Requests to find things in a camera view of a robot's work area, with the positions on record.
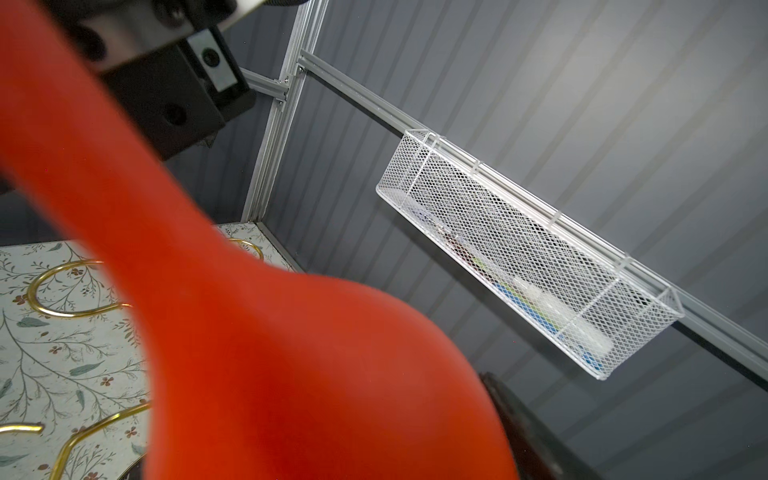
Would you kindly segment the white tube in basket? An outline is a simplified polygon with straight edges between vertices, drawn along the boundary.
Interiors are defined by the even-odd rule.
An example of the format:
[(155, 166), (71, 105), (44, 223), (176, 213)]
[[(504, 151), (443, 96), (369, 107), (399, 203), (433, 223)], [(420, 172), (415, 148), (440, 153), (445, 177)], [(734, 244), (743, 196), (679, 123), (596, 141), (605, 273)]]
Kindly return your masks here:
[(574, 342), (596, 359), (603, 359), (613, 350), (614, 343), (606, 334), (588, 323), (554, 294), (519, 277), (514, 277), (512, 282), (545, 323), (554, 328), (555, 335), (562, 333), (563, 339)]

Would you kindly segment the red wine glass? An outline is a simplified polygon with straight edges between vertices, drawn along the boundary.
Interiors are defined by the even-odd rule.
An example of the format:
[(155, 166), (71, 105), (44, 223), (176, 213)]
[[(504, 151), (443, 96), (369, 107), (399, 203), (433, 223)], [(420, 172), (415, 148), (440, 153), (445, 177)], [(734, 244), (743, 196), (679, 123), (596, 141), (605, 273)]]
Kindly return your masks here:
[(35, 1), (1, 5), (1, 169), (105, 263), (149, 363), (150, 479), (514, 479), (499, 416), (420, 312), (228, 241)]

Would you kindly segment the gold wine glass rack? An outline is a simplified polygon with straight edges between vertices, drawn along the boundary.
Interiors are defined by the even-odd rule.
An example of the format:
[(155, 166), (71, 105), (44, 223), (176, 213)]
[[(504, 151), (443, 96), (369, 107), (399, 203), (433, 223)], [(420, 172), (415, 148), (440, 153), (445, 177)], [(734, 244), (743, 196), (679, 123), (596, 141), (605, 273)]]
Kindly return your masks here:
[[(99, 265), (107, 272), (104, 264), (91, 255), (85, 262), (88, 265)], [(37, 298), (41, 284), (65, 268), (60, 265), (40, 274), (29, 283), (27, 300), (35, 311), (60, 319), (91, 317), (116, 309), (128, 309), (130, 312), (128, 303), (119, 296), (118, 303), (81, 312), (60, 312), (41, 304)], [(149, 438), (149, 401), (150, 394), (146, 402), (119, 411), (72, 435), (61, 448), (46, 479), (138, 478)], [(40, 424), (4, 424), (1, 421), (1, 436), (4, 433), (39, 433), (42, 429)]]

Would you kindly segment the floral table mat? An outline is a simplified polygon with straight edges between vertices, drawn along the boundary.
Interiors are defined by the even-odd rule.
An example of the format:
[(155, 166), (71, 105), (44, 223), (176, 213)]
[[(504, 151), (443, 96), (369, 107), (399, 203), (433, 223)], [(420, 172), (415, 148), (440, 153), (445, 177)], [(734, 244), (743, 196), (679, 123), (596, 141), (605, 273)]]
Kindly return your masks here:
[(60, 319), (29, 305), (29, 283), (60, 265), (37, 291), (44, 306), (81, 312), (118, 303), (106, 270), (86, 264), (89, 256), (65, 241), (1, 249), (1, 421), (43, 427), (2, 434), (4, 479), (48, 478), (72, 435), (149, 397), (128, 309)]

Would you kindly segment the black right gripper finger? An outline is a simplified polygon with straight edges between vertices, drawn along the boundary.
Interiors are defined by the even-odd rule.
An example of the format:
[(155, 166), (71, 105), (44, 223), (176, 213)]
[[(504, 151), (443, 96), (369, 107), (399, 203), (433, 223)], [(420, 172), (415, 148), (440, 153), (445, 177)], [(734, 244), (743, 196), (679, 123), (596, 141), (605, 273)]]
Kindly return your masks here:
[(490, 372), (479, 374), (500, 417), (521, 479), (600, 479)]

